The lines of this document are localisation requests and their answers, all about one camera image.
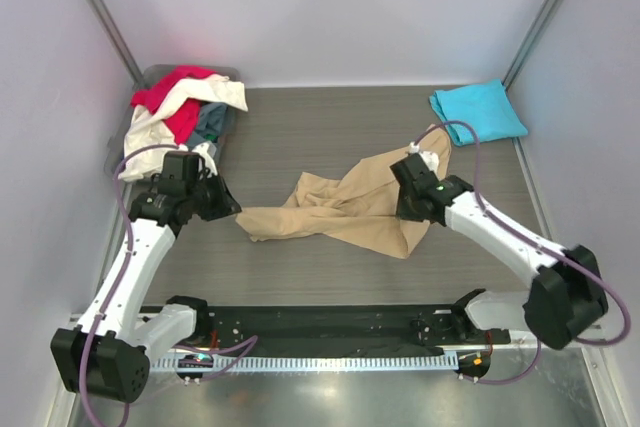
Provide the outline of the beige t shirt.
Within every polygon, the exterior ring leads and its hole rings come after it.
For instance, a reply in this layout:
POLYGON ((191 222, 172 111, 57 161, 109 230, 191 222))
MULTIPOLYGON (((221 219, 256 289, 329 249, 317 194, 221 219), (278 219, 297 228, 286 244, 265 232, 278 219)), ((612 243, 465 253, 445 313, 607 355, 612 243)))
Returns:
POLYGON ((406 259, 430 227, 396 217, 399 184, 391 166, 407 153, 401 147, 363 158, 339 180, 304 172, 282 206, 247 207, 236 223, 254 242, 322 234, 406 259))

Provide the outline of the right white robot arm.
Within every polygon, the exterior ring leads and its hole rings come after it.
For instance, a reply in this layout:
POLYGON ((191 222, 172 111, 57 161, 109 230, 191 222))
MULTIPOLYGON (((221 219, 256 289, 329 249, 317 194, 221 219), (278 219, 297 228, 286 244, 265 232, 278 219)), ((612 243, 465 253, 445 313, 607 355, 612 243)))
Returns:
POLYGON ((506 265, 523 291, 472 296, 450 319, 451 331, 471 343, 486 330, 528 331, 545 346, 561 350, 608 311, 592 253, 566 249, 533 234, 495 211, 473 187, 450 176, 398 174, 396 214, 403 220, 438 223, 480 245, 506 265))

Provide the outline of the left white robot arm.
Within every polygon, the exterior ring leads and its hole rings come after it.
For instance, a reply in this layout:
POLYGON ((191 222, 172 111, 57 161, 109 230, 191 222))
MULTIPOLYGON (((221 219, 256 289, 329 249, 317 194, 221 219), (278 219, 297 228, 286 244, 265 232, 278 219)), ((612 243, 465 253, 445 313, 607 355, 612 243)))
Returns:
POLYGON ((121 248, 90 307, 73 328, 58 329, 51 352, 64 387, 123 403, 136 401, 151 365, 174 346, 198 347, 213 322, 203 299, 176 295, 150 320, 138 319, 150 284, 192 216, 205 221, 239 213, 220 175, 163 176, 131 204, 121 248))

